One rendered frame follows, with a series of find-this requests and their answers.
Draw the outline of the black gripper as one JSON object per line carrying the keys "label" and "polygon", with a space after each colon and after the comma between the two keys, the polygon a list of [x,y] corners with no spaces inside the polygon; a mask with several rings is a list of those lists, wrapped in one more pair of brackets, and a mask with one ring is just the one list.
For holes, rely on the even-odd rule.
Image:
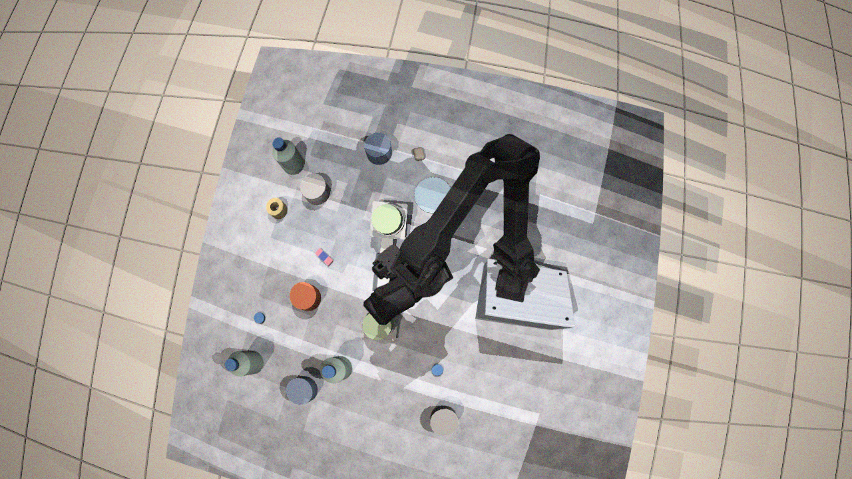
{"label": "black gripper", "polygon": [[[416,298],[415,298],[415,302],[417,303],[417,302],[418,302],[421,298],[422,298],[422,297],[416,297]],[[375,309],[374,309],[373,305],[371,304],[370,297],[366,298],[366,300],[365,300],[365,302],[364,302],[364,307],[366,308],[366,310],[367,310],[369,313],[371,313],[371,316],[372,316],[372,317],[375,319],[375,321],[377,321],[377,323],[378,323],[378,324],[380,324],[380,325],[386,325],[386,324],[388,324],[388,323],[391,321],[391,319],[393,319],[393,318],[394,318],[394,317],[393,317],[393,318],[391,318],[391,319],[388,319],[387,321],[383,321],[383,320],[379,317],[378,313],[377,313],[377,312],[375,312]]]}

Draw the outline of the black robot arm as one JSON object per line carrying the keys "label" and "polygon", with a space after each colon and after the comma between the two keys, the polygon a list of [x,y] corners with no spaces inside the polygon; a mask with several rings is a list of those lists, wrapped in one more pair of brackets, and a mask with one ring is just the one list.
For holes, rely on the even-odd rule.
{"label": "black robot arm", "polygon": [[538,172],[539,160],[539,150],[514,134],[486,143],[467,158],[465,169],[428,222],[417,226],[401,249],[391,245],[374,260],[374,274],[380,280],[390,279],[370,296],[383,321],[414,306],[416,297],[436,296],[453,279],[445,263],[451,238],[488,183],[498,179],[503,180],[503,237],[493,244],[493,257],[503,268],[496,297],[524,301],[527,285],[540,271],[533,263],[534,249],[527,237],[529,182]]}

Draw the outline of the orange-brown cylinder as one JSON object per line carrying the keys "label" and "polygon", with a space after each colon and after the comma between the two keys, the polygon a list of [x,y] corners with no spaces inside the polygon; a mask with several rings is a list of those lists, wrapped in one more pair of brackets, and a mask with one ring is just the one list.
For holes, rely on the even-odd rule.
{"label": "orange-brown cylinder", "polygon": [[292,290],[290,290],[290,302],[298,309],[314,311],[320,305],[320,301],[319,290],[306,282],[300,282],[292,286]]}

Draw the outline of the pink eraser with blue sleeve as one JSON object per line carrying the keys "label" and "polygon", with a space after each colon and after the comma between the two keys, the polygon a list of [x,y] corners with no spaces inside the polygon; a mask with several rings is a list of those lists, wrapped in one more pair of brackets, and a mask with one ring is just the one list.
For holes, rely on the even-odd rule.
{"label": "pink eraser with blue sleeve", "polygon": [[319,248],[319,249],[318,249],[318,251],[316,252],[316,255],[317,255],[317,256],[318,256],[318,257],[319,257],[319,258],[320,258],[320,259],[321,259],[324,263],[328,264],[328,266],[329,266],[329,265],[331,265],[331,263],[332,263],[333,259],[331,259],[330,257],[328,257],[328,255],[327,255],[325,252],[323,252],[323,251],[322,251],[322,249],[320,249],[320,248]]}

